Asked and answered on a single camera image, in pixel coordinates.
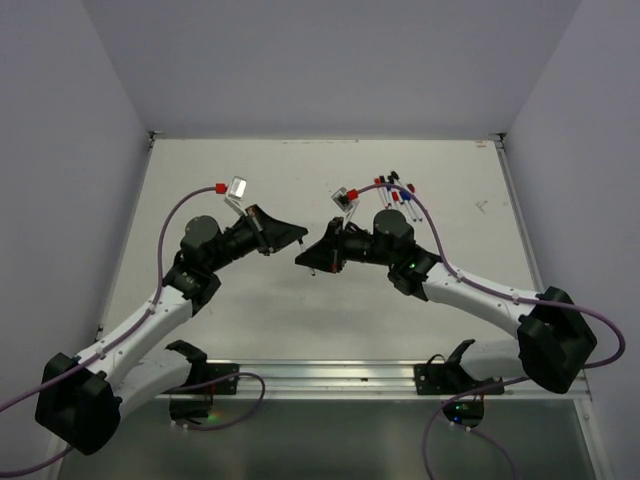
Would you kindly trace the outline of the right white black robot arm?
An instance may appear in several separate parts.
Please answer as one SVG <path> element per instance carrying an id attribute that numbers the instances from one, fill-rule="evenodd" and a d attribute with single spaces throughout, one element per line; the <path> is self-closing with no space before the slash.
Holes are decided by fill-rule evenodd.
<path id="1" fill-rule="evenodd" d="M 526 377 L 549 392 L 564 394 L 597 345 L 565 291 L 550 287 L 536 293 L 495 282 L 481 284 L 421 247 L 398 211 L 378 212 L 370 231 L 336 217 L 295 262 L 331 274 L 348 262 L 384 266 L 402 294 L 456 308 L 508 334 L 506 340 L 465 340 L 443 364 L 427 370 L 428 379 L 455 393 L 493 379 Z"/>

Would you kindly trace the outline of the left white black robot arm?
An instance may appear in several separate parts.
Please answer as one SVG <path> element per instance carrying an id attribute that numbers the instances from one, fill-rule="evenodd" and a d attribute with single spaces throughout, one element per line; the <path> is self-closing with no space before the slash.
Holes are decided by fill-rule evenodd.
<path id="1" fill-rule="evenodd" d="M 161 340 L 209 303 L 221 286 L 218 271 L 251 252 L 275 254 L 307 233 L 257 205 L 226 229 L 208 215 L 192 218 L 171 268 L 160 273 L 144 305 L 75 356 L 58 353 L 46 363 L 36 422 L 84 455 L 99 451 L 133 402 L 124 390 L 126 378 Z"/>

